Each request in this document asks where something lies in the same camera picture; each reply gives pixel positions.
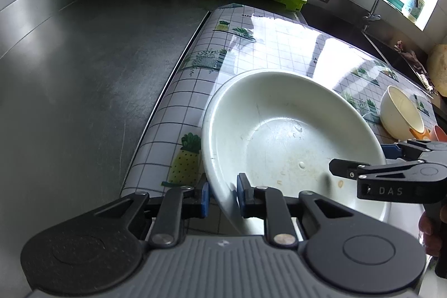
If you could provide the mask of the right hand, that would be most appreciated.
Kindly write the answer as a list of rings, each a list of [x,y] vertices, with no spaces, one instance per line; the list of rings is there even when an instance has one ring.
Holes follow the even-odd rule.
[[[431,220],[425,213],[420,217],[418,227],[423,234],[424,248],[426,254],[437,257],[442,247],[442,240],[435,233]]]

